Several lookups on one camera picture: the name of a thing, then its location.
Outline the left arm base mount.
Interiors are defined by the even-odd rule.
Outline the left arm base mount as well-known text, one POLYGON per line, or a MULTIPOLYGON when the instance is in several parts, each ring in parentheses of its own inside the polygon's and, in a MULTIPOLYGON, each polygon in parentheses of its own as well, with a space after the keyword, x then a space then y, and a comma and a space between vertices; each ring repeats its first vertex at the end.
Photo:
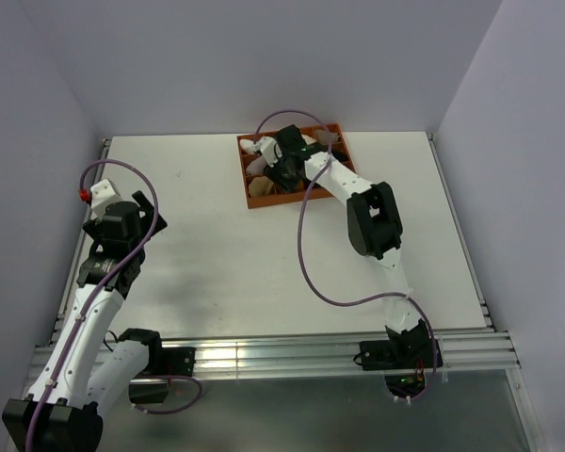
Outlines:
POLYGON ((152 370, 137 374, 128 386, 128 397, 134 404, 152 405, 163 403, 172 389, 173 380, 157 379, 156 376, 192 377, 196 348, 165 347, 152 370))

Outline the orange compartment tray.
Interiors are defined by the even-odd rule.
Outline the orange compartment tray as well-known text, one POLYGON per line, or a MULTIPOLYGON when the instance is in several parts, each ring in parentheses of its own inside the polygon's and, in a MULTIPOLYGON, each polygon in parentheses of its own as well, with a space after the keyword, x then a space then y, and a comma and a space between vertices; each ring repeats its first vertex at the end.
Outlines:
MULTIPOLYGON (((299 130, 305 146, 301 151, 327 151, 329 137, 332 139, 332 155, 347 169, 355 167, 338 123, 327 124, 330 135, 322 126, 304 126, 299 130)), ((300 168, 300 158, 286 156, 270 166, 259 163, 262 157, 259 146, 253 142, 254 135, 236 137, 237 149, 243 170, 246 202, 249 209, 269 207, 291 202, 301 202, 310 180, 300 168)))

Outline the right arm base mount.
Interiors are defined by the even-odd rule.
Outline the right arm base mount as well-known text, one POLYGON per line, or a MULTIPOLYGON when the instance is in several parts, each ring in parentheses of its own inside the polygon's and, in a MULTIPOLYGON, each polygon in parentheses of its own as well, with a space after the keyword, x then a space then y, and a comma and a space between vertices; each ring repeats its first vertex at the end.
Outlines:
POLYGON ((444 364, 437 341, 427 335, 424 339, 361 341, 352 361, 363 371, 401 371, 385 376, 385 386, 394 400, 412 402, 428 387, 426 371, 438 370, 444 364))

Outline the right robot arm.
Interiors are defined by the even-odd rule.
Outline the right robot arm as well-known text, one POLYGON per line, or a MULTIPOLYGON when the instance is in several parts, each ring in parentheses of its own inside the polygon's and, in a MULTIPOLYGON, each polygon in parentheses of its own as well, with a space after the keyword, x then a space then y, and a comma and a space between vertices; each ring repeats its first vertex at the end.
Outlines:
POLYGON ((307 139, 295 125, 271 137, 256 140, 256 152, 266 161, 265 174, 285 190, 304 184, 311 193, 315 186, 326 189, 346 212, 347 237, 354 251, 372 261, 392 288, 378 295, 343 301, 321 293, 310 277, 304 280, 312 292, 331 306, 349 308, 373 300, 381 300, 384 308, 384 329, 388 340, 380 355, 373 358, 377 369, 416 368, 440 362, 438 344, 430 321, 413 299, 401 263, 404 232, 391 186, 373 183, 358 175, 349 166, 347 153, 336 148, 333 134, 327 132, 326 144, 307 139))

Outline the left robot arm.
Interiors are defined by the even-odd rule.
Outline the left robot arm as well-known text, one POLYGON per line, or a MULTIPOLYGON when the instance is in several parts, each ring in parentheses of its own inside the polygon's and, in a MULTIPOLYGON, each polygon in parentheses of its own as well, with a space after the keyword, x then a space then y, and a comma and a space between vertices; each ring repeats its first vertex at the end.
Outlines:
POLYGON ((73 306, 55 348, 22 399, 10 399, 2 420, 19 451, 94 451, 104 418, 137 374, 161 371, 165 353, 156 331, 128 329, 102 365, 95 361, 110 324, 145 261, 144 246, 167 223, 142 191, 125 201, 107 180, 90 191, 93 219, 88 258, 79 268, 73 306))

